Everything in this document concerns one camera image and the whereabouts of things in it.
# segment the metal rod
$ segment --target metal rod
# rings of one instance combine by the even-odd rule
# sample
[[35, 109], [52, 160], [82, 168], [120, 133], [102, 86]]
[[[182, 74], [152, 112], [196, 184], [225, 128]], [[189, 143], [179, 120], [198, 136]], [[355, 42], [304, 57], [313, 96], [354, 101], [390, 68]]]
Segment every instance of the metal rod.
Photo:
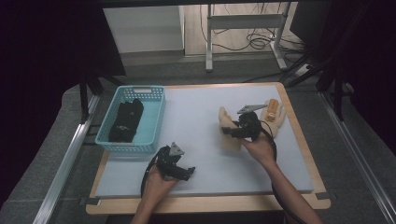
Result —
[[79, 124], [76, 130], [75, 135], [69, 145], [69, 148], [64, 155], [64, 159], [62, 160], [61, 165], [59, 166], [58, 172], [52, 180], [52, 183], [49, 187], [46, 197], [44, 198], [43, 203], [41, 204], [40, 209], [37, 212], [37, 215], [34, 220], [34, 224], [45, 224], [50, 220], [50, 216], [53, 212], [55, 204], [58, 201], [59, 195], [64, 187], [64, 183], [69, 176], [70, 170], [73, 167], [73, 164], [76, 160], [79, 149], [81, 148], [82, 142], [85, 138], [85, 134], [90, 127], [92, 122], [93, 114], [95, 112], [96, 106], [99, 102], [100, 97], [94, 95], [91, 98], [89, 105], [89, 116], [87, 121], [83, 124]]
[[212, 55], [212, 6], [207, 5], [206, 72], [213, 71]]
[[361, 150], [359, 149], [358, 145], [356, 144], [355, 140], [353, 139], [352, 135], [347, 129], [347, 126], [343, 121], [340, 121], [340, 119], [332, 110], [332, 100], [330, 99], [330, 97], [323, 92], [319, 93], [319, 97], [323, 100], [323, 103], [325, 104], [327, 111], [330, 114], [330, 117], [335, 125], [335, 128], [340, 133], [341, 137], [346, 143], [346, 148], [348, 149], [352, 159], [354, 160], [356, 166], [361, 172], [361, 175], [364, 181], [366, 182], [368, 189], [372, 192], [385, 219], [389, 224], [395, 224], [396, 210], [392, 200], [386, 193], [382, 184], [376, 178], [373, 170], [371, 169], [370, 165], [367, 163], [366, 159], [364, 159], [364, 156], [361, 154]]

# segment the tan object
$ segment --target tan object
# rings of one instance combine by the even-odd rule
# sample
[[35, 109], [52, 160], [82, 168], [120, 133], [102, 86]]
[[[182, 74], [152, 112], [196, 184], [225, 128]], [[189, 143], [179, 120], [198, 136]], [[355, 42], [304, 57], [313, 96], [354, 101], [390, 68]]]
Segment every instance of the tan object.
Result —
[[266, 101], [265, 104], [268, 106], [262, 110], [260, 116], [261, 120], [264, 121], [262, 127], [276, 138], [277, 131], [285, 120], [286, 111], [283, 104], [276, 99]]
[[279, 101], [276, 99], [271, 99], [270, 103], [267, 106], [267, 113], [265, 115], [265, 120], [266, 121], [271, 121], [273, 122], [275, 120], [275, 114], [277, 111], [277, 106], [279, 105]]
[[224, 134], [221, 128], [237, 128], [223, 106], [219, 109], [219, 131], [221, 133], [220, 147], [223, 149], [239, 151], [241, 149], [241, 143], [239, 140], [231, 137], [230, 134]]

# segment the black object in basket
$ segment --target black object in basket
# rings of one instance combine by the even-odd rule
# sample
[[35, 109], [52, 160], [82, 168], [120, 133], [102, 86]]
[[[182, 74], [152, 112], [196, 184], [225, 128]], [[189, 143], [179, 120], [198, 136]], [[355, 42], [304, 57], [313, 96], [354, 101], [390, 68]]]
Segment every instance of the black object in basket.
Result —
[[138, 99], [132, 103], [120, 103], [117, 118], [108, 134], [109, 142], [132, 142], [142, 118], [143, 104]]

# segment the gray floor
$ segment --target gray floor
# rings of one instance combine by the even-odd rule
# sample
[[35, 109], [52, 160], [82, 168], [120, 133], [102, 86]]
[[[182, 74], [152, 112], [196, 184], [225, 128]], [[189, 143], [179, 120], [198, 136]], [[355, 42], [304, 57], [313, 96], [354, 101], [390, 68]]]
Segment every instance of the gray floor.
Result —
[[[161, 53], [124, 55], [123, 61], [128, 77], [120, 77], [120, 80], [135, 85], [240, 83], [260, 76], [265, 77], [257, 79], [257, 82], [269, 82], [280, 78], [280, 75], [269, 76], [279, 72], [272, 54], [218, 56], [214, 62], [214, 72], [209, 74], [205, 72], [203, 57], [185, 58], [177, 53], [163, 56]], [[316, 80], [316, 77], [311, 77], [304, 83], [287, 89], [287, 92], [332, 200], [331, 208], [318, 210], [318, 213], [325, 223], [387, 223], [315, 90]], [[105, 80], [102, 83], [106, 90], [101, 97], [93, 125], [100, 124], [106, 106], [117, 88]], [[78, 87], [64, 94], [63, 107], [46, 141], [2, 207], [0, 223], [32, 223], [35, 219], [78, 126], [78, 97]], [[396, 168], [395, 157], [347, 98], [344, 98], [343, 114], [345, 124], [361, 147], [362, 154], [395, 202], [396, 175], [392, 172]], [[93, 127], [90, 133], [95, 133], [95, 129], [97, 131], [97, 127]], [[91, 143], [93, 138], [94, 136], [87, 136], [85, 142]], [[82, 198], [89, 196], [102, 152], [96, 146], [87, 145], [81, 148], [50, 223], [128, 223], [130, 217], [90, 216], [85, 212], [85, 206], [79, 204]], [[278, 216], [267, 216], [263, 213], [237, 215], [246, 217], [239, 223], [260, 223], [264, 222], [264, 218]], [[196, 215], [159, 216], [153, 219], [153, 223], [168, 223], [169, 220], [172, 223], [238, 223], [233, 216], [224, 214], [200, 214], [199, 217], [204, 219], [197, 218]]]

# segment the forearm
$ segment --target forearm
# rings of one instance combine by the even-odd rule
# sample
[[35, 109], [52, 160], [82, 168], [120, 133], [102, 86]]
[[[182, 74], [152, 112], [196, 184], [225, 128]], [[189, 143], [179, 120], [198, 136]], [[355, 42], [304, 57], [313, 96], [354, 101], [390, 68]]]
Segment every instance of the forearm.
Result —
[[322, 223], [318, 214], [283, 175], [275, 162], [262, 163], [271, 178], [279, 198], [288, 209], [305, 223]]
[[146, 224], [149, 223], [149, 218], [151, 213], [154, 211], [155, 204], [147, 203], [145, 201], [141, 201], [137, 206], [136, 213], [134, 214], [134, 218], [131, 221], [131, 224]]

